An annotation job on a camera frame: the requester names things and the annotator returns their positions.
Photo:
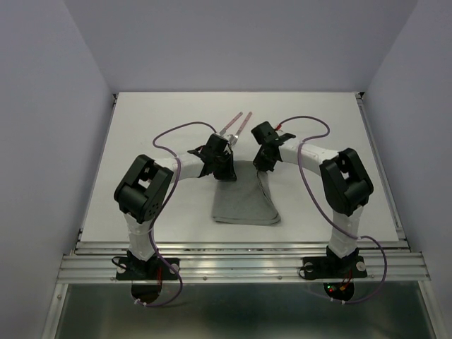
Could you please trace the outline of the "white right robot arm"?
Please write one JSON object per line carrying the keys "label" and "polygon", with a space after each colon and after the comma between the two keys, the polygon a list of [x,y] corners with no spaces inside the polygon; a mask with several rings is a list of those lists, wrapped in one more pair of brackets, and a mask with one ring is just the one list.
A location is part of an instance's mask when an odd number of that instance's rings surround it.
{"label": "white right robot arm", "polygon": [[[253,160],[258,171],[273,171],[277,162],[297,165],[305,187],[314,205],[333,227],[325,258],[326,270],[332,275],[342,275],[350,268],[350,256],[357,249],[359,219],[374,185],[357,154],[351,148],[329,150],[305,141],[291,133],[283,133],[265,121],[251,130],[259,145]],[[308,170],[321,178],[327,203],[333,211],[328,217],[310,189],[304,173]]]}

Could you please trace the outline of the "grey cloth napkin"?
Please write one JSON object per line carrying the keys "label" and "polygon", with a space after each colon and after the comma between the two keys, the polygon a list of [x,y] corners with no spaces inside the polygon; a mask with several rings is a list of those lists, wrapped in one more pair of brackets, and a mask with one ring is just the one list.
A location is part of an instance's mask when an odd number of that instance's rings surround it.
{"label": "grey cloth napkin", "polygon": [[218,223],[271,226],[281,221],[270,193],[268,175],[258,171],[252,162],[234,163],[237,179],[218,182],[211,217]]}

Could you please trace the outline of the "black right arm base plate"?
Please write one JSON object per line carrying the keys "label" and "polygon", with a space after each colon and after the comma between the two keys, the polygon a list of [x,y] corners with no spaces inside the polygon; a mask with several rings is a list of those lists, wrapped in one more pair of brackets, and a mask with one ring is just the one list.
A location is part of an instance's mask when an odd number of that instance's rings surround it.
{"label": "black right arm base plate", "polygon": [[367,270],[362,256],[309,256],[302,258],[298,274],[305,280],[362,279],[367,277]]}

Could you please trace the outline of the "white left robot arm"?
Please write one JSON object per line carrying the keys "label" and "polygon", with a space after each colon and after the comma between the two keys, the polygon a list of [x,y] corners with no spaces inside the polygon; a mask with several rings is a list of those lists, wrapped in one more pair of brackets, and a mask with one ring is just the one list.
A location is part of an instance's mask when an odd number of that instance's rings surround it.
{"label": "white left robot arm", "polygon": [[129,232],[129,252],[135,258],[133,270],[141,278],[157,270],[151,245],[153,222],[165,206],[168,190],[177,182],[213,175],[222,182],[234,182],[233,147],[235,135],[210,135],[205,145],[162,159],[139,155],[114,192],[114,200],[124,214]]}

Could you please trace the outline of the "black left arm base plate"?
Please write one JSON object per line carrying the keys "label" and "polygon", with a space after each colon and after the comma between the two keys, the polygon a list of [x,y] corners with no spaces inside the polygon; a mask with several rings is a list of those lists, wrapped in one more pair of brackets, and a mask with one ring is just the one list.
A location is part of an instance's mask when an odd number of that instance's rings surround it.
{"label": "black left arm base plate", "polygon": [[142,261],[133,256],[114,256],[112,263],[116,267],[116,279],[119,281],[176,281],[176,274],[157,256]]}

